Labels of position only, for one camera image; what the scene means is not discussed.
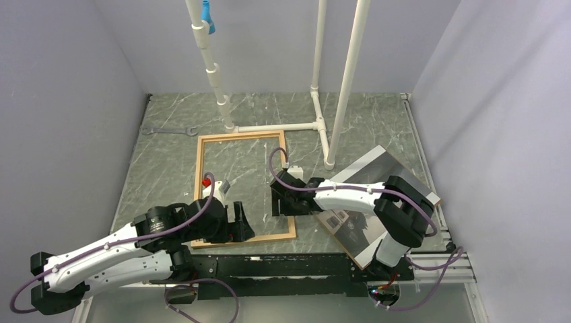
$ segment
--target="blue valve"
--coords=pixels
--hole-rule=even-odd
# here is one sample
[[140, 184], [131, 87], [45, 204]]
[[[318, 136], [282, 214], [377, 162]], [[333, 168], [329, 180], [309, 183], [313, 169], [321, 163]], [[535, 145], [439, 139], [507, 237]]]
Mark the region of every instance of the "blue valve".
[[210, 30], [208, 31], [208, 34], [209, 35], [214, 34], [214, 32], [216, 31], [216, 28], [214, 27], [214, 22], [212, 21], [212, 18], [210, 17], [210, 1], [208, 1], [208, 0], [202, 1], [202, 20], [207, 22], [208, 25], [210, 26]]

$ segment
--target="marble surface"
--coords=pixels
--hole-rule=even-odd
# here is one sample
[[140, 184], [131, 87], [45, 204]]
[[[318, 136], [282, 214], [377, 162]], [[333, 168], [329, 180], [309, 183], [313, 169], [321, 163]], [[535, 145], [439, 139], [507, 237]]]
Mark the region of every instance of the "marble surface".
[[[336, 93], [321, 93], [328, 127], [335, 120]], [[240, 126], [312, 122], [309, 93], [232, 94], [232, 118]], [[224, 133], [213, 94], [162, 94], [151, 97], [143, 126], [185, 128], [198, 126], [200, 135]], [[399, 94], [352, 94], [347, 105], [335, 169], [323, 167], [316, 131], [286, 131], [290, 165], [304, 169], [304, 179], [330, 178], [377, 145], [382, 145], [423, 182], [427, 182], [406, 111]], [[227, 203], [242, 201], [248, 222], [257, 235], [283, 233], [287, 221], [271, 216], [267, 155], [277, 139], [207, 143], [205, 171], [232, 183]], [[115, 215], [112, 231], [152, 206], [193, 200], [197, 138], [186, 135], [140, 135]], [[296, 217], [298, 238], [193, 250], [194, 253], [342, 252], [339, 244], [313, 217]], [[430, 250], [443, 250], [431, 242]]]

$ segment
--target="white wall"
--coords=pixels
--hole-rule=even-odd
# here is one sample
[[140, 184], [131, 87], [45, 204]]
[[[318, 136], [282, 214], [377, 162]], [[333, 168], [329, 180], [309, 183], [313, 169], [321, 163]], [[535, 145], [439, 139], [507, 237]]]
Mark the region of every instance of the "white wall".
[[0, 30], [0, 317], [68, 322], [9, 298], [32, 254], [108, 233], [145, 95], [92, 0], [1, 0]]
[[[95, 0], [148, 93], [210, 92], [184, 0]], [[321, 91], [338, 92], [356, 2], [330, 0]], [[410, 92], [459, 0], [373, 1], [355, 92]], [[212, 0], [211, 43], [229, 92], [306, 92], [317, 0]]]
[[491, 322], [571, 322], [571, 3], [462, 1], [412, 108]]

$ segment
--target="metal wrench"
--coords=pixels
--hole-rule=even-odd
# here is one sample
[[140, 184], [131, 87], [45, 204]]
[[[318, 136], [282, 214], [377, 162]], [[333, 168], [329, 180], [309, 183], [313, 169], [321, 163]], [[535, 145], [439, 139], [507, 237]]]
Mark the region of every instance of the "metal wrench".
[[188, 135], [188, 136], [196, 136], [198, 135], [198, 133], [193, 132], [194, 129], [196, 129], [198, 127], [188, 127], [186, 129], [167, 129], [167, 128], [155, 128], [155, 127], [143, 127], [141, 129], [141, 133], [143, 135], [150, 135], [152, 133], [180, 133], [183, 135]]

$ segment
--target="wooden frame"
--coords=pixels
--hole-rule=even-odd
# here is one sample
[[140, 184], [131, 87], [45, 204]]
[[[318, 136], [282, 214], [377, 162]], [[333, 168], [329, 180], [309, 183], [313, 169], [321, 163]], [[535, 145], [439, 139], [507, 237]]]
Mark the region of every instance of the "wooden frame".
[[[197, 163], [196, 163], [196, 175], [195, 175], [195, 195], [194, 199], [202, 198], [202, 176], [204, 174], [203, 164], [204, 164], [204, 144], [205, 143], [217, 143], [220, 141], [232, 141], [232, 140], [244, 140], [244, 139], [262, 139], [262, 138], [278, 138], [279, 146], [286, 149], [286, 136], [283, 130], [276, 131], [256, 131], [253, 133], [226, 133], [222, 135], [206, 135], [198, 137], [198, 150], [197, 150]], [[284, 154], [281, 155], [281, 165], [284, 167], [286, 165], [286, 157]], [[230, 246], [236, 244], [245, 244], [252, 242], [266, 242], [266, 241], [279, 241], [297, 238], [296, 234], [296, 220], [294, 217], [288, 217], [288, 229], [289, 232], [286, 234], [267, 234], [263, 236], [255, 236], [245, 242], [229, 242], [226, 244], [210, 244], [203, 242], [202, 240], [194, 240], [191, 242], [191, 247], [193, 248], [207, 248], [207, 247], [222, 247]]]

